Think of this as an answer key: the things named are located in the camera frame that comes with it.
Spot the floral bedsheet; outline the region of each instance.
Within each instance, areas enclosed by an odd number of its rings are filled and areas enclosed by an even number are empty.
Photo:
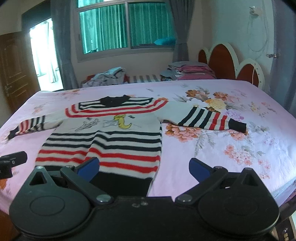
[[[176,196],[198,182],[190,175],[189,160],[196,157],[209,166],[230,172],[253,168],[278,205],[296,188],[296,119],[266,93],[245,81],[186,80],[90,87],[71,91],[40,91],[32,96],[0,129],[0,156],[24,150],[26,164],[13,169],[13,177],[0,180],[0,209],[9,205],[35,165],[41,145],[53,130],[6,141],[21,121],[46,115],[70,105],[105,96],[130,95],[186,102],[220,112],[247,123],[247,132],[208,131],[163,123],[160,167],[149,196]]]

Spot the red stripe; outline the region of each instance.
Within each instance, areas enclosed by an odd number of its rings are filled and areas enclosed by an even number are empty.
[[[226,115],[224,115],[224,116],[222,117],[221,125],[220,125],[220,128],[219,128],[220,131],[225,130],[225,120],[226,120],[226,118],[227,118]]]
[[[67,158],[57,158],[57,157],[37,157],[36,161],[59,161],[59,162],[70,162],[70,161],[74,161],[77,162],[79,164],[83,163],[84,160],[81,160],[79,158],[71,158],[71,159],[67,159]]]
[[[74,112],[74,113],[79,113],[76,109],[75,109],[75,105],[73,104],[72,106],[71,106],[71,109],[72,109],[72,111]]]
[[[52,153],[57,153],[57,154],[63,154],[63,155],[75,155],[75,154],[82,154],[84,156],[87,155],[87,151],[82,151],[82,150],[77,150],[77,151],[65,151],[65,150],[40,150],[39,153],[42,154],[52,154]]]
[[[160,156],[135,156],[135,155],[127,155],[122,153],[102,153],[96,148],[90,148],[89,152],[98,154],[102,158],[122,158],[128,160],[136,160],[136,161],[149,161],[156,162],[160,161]]]
[[[122,159],[128,159],[128,160],[136,160],[136,161],[149,161],[149,162],[156,162],[160,161],[160,156],[135,156],[135,155],[127,155],[122,153],[102,153],[96,148],[90,148],[90,153],[95,153],[99,157],[102,158],[122,158]],[[75,155],[75,154],[81,154],[86,156],[87,151],[77,150],[77,151],[65,151],[65,150],[40,150],[39,153],[41,154],[62,154],[62,155]]]
[[[140,111],[124,111],[124,112],[117,112],[117,113],[105,113],[105,114],[94,114],[94,115],[72,115],[69,113],[69,109],[66,108],[65,112],[66,112],[66,116],[67,117],[99,117],[99,116],[107,116],[107,115],[123,115],[123,114],[142,114],[142,113],[149,113],[149,112],[153,112],[156,111],[158,109],[160,109],[161,107],[163,107],[168,101],[164,101],[161,105],[155,107],[154,109],[151,110],[140,110]]]
[[[215,129],[215,126],[217,125],[217,120],[218,120],[219,116],[220,116],[220,113],[217,112],[215,114],[215,116],[214,116],[214,119],[212,121],[212,124],[210,125],[209,130],[214,130]]]
[[[156,100],[153,104],[148,105],[148,106],[135,106],[135,107],[122,107],[122,108],[118,108],[118,109],[111,109],[110,108],[108,110],[82,110],[80,112],[84,112],[84,113],[100,113],[100,112],[108,112],[108,111],[118,111],[118,110],[137,110],[137,109],[148,109],[152,106],[156,106],[156,104],[158,102],[160,102],[162,100]]]
[[[25,130],[28,130],[29,129],[29,120],[26,120],[26,128]]]
[[[150,172],[156,172],[158,169],[158,166],[154,167],[139,167],[139,166],[134,166],[130,164],[124,164],[124,163],[119,163],[119,162],[100,162],[100,166],[104,167],[117,167],[121,169],[127,169],[127,170],[133,170],[136,172],[141,172],[141,173],[150,173]]]
[[[23,124],[23,122],[21,122],[21,123],[20,123],[20,133],[22,133],[23,130],[24,130],[24,124]]]

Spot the pile of clothes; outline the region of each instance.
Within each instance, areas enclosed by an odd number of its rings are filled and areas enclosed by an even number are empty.
[[[104,73],[90,75],[81,83],[82,88],[106,85],[121,85],[126,78],[126,70],[122,67],[112,68]]]
[[[205,63],[197,61],[179,61],[169,64],[160,73],[162,79],[171,80],[211,80],[216,79],[214,71]]]

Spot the sweater sleeve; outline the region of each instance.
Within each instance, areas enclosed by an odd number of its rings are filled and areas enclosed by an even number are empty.
[[[10,132],[8,139],[10,140],[15,136],[23,135],[26,133],[56,128],[63,122],[63,120],[67,118],[68,117],[65,114],[65,110],[59,110],[48,115],[24,120],[14,130]]]
[[[155,114],[161,122],[167,120],[179,126],[206,130],[232,129],[245,133],[247,127],[247,124],[235,121],[226,115],[176,101],[163,101],[162,107],[155,111]]]

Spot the gray curtain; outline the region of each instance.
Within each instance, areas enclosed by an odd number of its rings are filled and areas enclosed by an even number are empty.
[[[272,0],[274,53],[270,95],[296,117],[296,13],[282,0]]]
[[[71,0],[51,0],[50,6],[57,61],[64,90],[78,88],[71,63],[70,4]]]
[[[189,60],[187,39],[194,10],[194,3],[195,0],[168,0],[177,35],[173,62]]]

